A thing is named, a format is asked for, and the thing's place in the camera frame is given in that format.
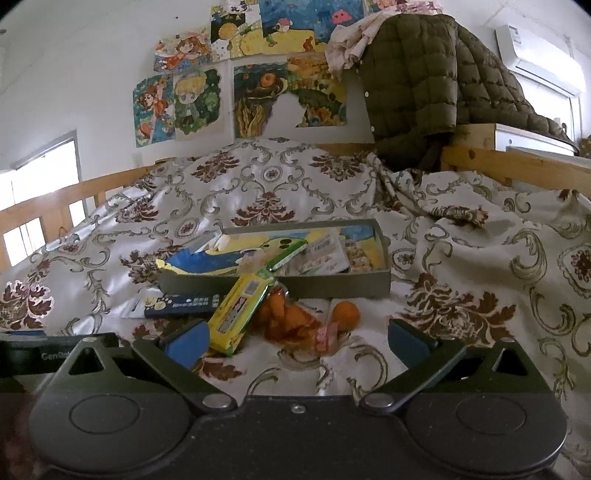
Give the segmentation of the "anime children painting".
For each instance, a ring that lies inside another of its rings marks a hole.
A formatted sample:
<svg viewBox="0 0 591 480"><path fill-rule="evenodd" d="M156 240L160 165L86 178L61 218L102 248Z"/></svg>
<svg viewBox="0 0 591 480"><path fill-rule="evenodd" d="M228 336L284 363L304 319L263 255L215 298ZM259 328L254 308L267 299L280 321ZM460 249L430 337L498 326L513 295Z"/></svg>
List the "anime children painting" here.
<svg viewBox="0 0 591 480"><path fill-rule="evenodd" d="M163 74L132 92L135 146L188 141L224 130L222 78L216 68Z"/></svg>

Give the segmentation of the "wooden bed rail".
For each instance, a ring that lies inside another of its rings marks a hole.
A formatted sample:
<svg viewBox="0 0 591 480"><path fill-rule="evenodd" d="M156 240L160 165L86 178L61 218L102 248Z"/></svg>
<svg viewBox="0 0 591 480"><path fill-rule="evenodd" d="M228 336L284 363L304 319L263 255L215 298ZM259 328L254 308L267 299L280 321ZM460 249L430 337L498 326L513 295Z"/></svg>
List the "wooden bed rail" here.
<svg viewBox="0 0 591 480"><path fill-rule="evenodd" d="M491 125L461 127L452 145L443 149L441 169L478 171L506 186L520 181L547 190L574 189L590 195L588 159L517 147L494 151L492 133ZM71 204L92 198L101 206L107 192L127 187L167 162L166 158L160 159L149 166L82 181L16 204L1 212L1 233L38 219L44 241L54 241L73 228Z"/></svg>

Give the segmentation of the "window with frame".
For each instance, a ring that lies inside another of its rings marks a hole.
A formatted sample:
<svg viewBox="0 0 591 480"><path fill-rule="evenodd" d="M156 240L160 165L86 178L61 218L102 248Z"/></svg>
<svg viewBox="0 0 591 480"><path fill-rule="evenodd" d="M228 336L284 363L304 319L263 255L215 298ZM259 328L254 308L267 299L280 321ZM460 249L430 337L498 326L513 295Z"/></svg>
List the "window with frame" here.
<svg viewBox="0 0 591 480"><path fill-rule="evenodd" d="M54 193L81 180L76 131L71 131L41 147L10 168L1 169L1 210L24 201ZM40 248L40 221L34 219L1 235L6 246L8 267L23 261Z"/></svg>

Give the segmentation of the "yellow brown abstract painting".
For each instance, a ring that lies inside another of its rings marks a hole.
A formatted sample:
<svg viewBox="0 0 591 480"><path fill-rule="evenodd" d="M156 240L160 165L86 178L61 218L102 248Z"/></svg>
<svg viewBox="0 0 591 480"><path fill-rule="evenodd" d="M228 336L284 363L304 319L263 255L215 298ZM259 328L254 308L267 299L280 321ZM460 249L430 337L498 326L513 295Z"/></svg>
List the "yellow brown abstract painting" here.
<svg viewBox="0 0 591 480"><path fill-rule="evenodd" d="M274 105L293 98L301 113L297 128L346 125L346 86L329 73L322 54L294 55L280 62L233 68L233 126L238 138L263 135L276 118Z"/></svg>

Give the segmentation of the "yellow snack bar packet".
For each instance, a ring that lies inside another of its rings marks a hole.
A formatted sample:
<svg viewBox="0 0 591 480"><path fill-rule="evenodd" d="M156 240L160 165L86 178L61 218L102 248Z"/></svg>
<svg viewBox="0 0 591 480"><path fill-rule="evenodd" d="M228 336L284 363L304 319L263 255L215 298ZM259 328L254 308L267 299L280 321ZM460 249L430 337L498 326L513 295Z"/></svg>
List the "yellow snack bar packet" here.
<svg viewBox="0 0 591 480"><path fill-rule="evenodd" d="M266 269L238 277L238 281L207 322L209 347L212 350L226 356L235 353L247 324L266 298L273 281L273 275Z"/></svg>

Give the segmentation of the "olive quilted down jacket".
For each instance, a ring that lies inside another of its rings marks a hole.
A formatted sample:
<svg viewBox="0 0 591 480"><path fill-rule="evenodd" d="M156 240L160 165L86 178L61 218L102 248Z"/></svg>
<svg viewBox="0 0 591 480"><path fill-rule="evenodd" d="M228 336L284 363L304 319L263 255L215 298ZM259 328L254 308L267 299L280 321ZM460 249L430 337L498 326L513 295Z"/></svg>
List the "olive quilted down jacket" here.
<svg viewBox="0 0 591 480"><path fill-rule="evenodd" d="M462 125L496 123L570 141L535 111L500 58L448 15L386 20L359 75L378 157L394 172L438 170Z"/></svg>

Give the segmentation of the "navy blue snack bar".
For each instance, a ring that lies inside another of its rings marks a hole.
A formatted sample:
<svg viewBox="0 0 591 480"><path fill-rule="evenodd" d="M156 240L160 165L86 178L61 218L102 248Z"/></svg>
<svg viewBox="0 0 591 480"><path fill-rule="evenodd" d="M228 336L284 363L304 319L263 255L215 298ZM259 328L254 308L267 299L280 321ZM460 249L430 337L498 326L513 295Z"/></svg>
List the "navy blue snack bar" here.
<svg viewBox="0 0 591 480"><path fill-rule="evenodd" d="M137 298L131 300L125 307L122 317L139 320L211 315L223 300L224 295L219 294L205 296L162 295Z"/></svg>

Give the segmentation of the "orange candy bag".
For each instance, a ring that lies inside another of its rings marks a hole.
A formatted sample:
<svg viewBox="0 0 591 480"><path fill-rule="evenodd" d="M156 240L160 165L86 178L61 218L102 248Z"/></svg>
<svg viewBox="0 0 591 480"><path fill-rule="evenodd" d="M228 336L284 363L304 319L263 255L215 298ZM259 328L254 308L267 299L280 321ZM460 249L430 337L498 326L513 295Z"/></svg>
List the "orange candy bag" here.
<svg viewBox="0 0 591 480"><path fill-rule="evenodd" d="M338 325L322 323L280 287L274 287L257 307L252 330L290 351L332 355L338 350Z"/></svg>

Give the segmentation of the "red haired girl painting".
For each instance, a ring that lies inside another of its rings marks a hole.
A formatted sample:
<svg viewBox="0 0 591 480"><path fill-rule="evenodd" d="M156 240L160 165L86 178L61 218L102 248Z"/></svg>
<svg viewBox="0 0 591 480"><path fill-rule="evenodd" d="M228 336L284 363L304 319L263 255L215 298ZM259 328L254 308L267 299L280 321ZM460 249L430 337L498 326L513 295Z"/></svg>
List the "red haired girl painting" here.
<svg viewBox="0 0 591 480"><path fill-rule="evenodd" d="M211 64L211 38L207 29L186 31L160 39L154 50L153 70L156 73L190 71Z"/></svg>

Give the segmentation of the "long nut bar pack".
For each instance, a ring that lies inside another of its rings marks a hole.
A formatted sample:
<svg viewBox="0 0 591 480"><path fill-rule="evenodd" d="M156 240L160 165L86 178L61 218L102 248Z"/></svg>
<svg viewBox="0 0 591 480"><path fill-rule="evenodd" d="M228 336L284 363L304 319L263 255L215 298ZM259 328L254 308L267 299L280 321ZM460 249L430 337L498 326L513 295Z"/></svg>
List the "long nut bar pack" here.
<svg viewBox="0 0 591 480"><path fill-rule="evenodd" d="M374 270L372 260L356 240L342 239L341 244L349 260L349 273L365 274Z"/></svg>

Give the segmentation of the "green white snack packet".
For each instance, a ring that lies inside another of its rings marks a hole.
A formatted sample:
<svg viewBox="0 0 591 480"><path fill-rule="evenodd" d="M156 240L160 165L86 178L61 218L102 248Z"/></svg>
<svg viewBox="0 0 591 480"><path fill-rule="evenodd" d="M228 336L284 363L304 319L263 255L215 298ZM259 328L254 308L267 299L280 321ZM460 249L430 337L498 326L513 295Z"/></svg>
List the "green white snack packet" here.
<svg viewBox="0 0 591 480"><path fill-rule="evenodd" d="M287 264L287 276L325 276L349 269L349 257L335 230L318 238Z"/></svg>

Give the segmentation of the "small orange tangerine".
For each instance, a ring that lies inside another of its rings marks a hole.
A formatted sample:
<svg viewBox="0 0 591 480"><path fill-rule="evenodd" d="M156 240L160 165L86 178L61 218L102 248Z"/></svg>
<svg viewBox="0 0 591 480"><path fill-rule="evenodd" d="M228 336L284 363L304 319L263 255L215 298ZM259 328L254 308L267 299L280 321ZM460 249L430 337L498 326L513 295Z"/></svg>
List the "small orange tangerine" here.
<svg viewBox="0 0 591 480"><path fill-rule="evenodd" d="M360 310L352 302L341 301L332 308L331 322L335 324L339 333L355 330L360 320Z"/></svg>

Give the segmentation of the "blue yellow scene painting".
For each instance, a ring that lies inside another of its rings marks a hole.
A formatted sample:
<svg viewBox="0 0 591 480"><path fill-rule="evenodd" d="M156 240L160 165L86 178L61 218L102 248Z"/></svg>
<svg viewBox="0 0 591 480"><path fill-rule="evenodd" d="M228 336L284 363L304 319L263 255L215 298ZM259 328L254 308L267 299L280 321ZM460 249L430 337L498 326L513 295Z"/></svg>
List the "blue yellow scene painting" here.
<svg viewBox="0 0 591 480"><path fill-rule="evenodd" d="M219 60L321 51L335 27L364 15L361 0L221 1L211 8L211 47Z"/></svg>

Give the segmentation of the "white air conditioner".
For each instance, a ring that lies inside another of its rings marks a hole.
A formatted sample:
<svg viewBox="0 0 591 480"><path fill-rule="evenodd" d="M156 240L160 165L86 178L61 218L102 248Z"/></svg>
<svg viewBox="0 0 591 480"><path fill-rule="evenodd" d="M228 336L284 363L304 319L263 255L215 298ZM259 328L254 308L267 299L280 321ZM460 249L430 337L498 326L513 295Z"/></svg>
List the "white air conditioner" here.
<svg viewBox="0 0 591 480"><path fill-rule="evenodd" d="M495 29L504 65L512 72L576 96L584 83L580 64L565 51L532 32L505 24Z"/></svg>

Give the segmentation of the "green sausage stick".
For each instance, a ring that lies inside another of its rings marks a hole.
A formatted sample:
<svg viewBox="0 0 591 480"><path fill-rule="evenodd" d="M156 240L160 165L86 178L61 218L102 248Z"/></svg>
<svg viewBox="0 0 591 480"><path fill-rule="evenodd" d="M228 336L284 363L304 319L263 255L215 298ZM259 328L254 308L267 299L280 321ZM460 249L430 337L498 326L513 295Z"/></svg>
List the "green sausage stick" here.
<svg viewBox="0 0 591 480"><path fill-rule="evenodd" d="M284 239L280 243L279 252L266 263L266 269L274 272L287 265L295 256L304 252L307 248L308 242L303 239Z"/></svg>

